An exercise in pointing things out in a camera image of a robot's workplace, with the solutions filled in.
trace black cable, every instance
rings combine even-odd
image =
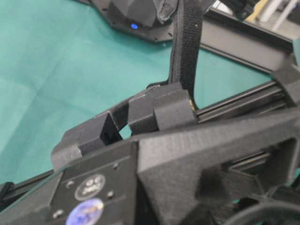
[[[236,214],[223,225],[254,225],[265,221],[300,221],[300,206],[287,202],[260,203]]]

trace blue led light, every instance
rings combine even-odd
[[[131,28],[134,30],[137,30],[139,28],[139,26],[136,23],[132,23]]]

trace circular sticker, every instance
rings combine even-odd
[[[104,203],[92,198],[77,205],[69,214],[66,225],[94,225],[101,218]]]
[[[105,176],[95,174],[85,179],[76,189],[75,198],[79,201],[87,200],[98,194],[105,185]]]

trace teal cloth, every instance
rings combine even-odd
[[[294,52],[295,52],[297,64],[300,67],[300,38],[294,40],[293,46],[294,46]]]
[[[67,129],[168,77],[171,43],[112,30],[72,0],[1,0],[0,28],[0,184],[50,170]],[[201,50],[195,99],[203,107],[269,79]]]

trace black velcro strap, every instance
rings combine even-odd
[[[174,38],[168,83],[180,82],[192,100],[203,23],[201,2],[179,0],[173,19]]]

